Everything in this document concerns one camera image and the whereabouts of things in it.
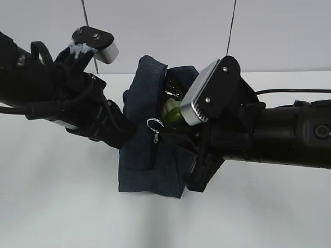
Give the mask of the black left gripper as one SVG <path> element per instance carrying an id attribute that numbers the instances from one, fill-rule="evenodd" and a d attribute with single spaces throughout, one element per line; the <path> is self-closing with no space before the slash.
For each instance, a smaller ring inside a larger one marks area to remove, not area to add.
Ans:
<path id="1" fill-rule="evenodd" d="M 136 126 L 119 106 L 104 95 L 105 81 L 82 73 L 63 84 L 62 121 L 73 125 L 66 130 L 74 135 L 122 149 L 135 135 Z"/>

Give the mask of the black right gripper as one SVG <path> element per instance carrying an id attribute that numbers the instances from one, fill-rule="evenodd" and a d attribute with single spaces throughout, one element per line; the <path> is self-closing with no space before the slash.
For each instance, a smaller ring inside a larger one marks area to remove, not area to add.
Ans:
<path id="1" fill-rule="evenodd" d="M 252 147 L 250 126 L 205 124 L 196 161 L 191 171 L 184 177 L 187 189 L 204 192 L 211 178 L 226 160 L 248 161 L 248 153 Z"/>

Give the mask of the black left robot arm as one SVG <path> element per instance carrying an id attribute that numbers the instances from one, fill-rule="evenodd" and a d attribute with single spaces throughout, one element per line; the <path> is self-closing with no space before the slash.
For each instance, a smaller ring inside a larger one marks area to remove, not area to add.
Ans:
<path id="1" fill-rule="evenodd" d="M 75 30 L 56 59 L 41 41 L 26 51 L 1 34 L 1 113 L 44 119 L 121 149 L 137 129 L 105 97 L 106 82 L 85 71 L 92 59 L 110 64 L 118 53 L 111 33 L 89 26 Z"/>

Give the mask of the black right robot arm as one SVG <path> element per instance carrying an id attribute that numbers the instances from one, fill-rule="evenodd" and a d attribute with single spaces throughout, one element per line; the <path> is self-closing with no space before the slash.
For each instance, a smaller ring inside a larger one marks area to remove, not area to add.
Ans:
<path id="1" fill-rule="evenodd" d="M 266 108 L 248 104 L 235 117 L 224 112 L 202 127 L 195 165 L 184 177 L 204 192 L 226 160 L 330 169 L 330 101 Z"/>

